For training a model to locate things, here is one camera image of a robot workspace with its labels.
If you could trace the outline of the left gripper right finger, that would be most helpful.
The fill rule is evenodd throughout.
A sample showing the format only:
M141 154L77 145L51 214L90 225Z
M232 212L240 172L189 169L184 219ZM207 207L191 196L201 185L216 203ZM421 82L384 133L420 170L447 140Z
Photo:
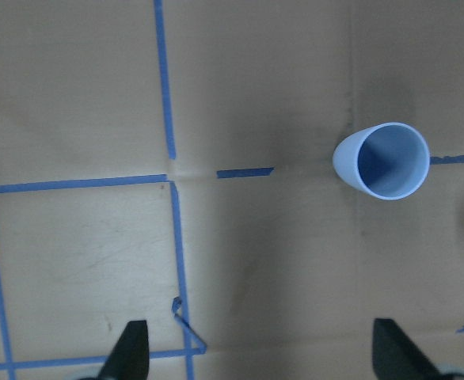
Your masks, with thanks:
M377 379L440 379L442 376L391 318L375 318L371 348Z

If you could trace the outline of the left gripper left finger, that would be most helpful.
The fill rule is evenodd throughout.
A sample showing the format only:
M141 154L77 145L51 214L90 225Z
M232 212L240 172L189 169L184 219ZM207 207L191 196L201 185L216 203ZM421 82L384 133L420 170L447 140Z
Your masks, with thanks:
M129 321L97 379L147 379L150 350L146 320Z

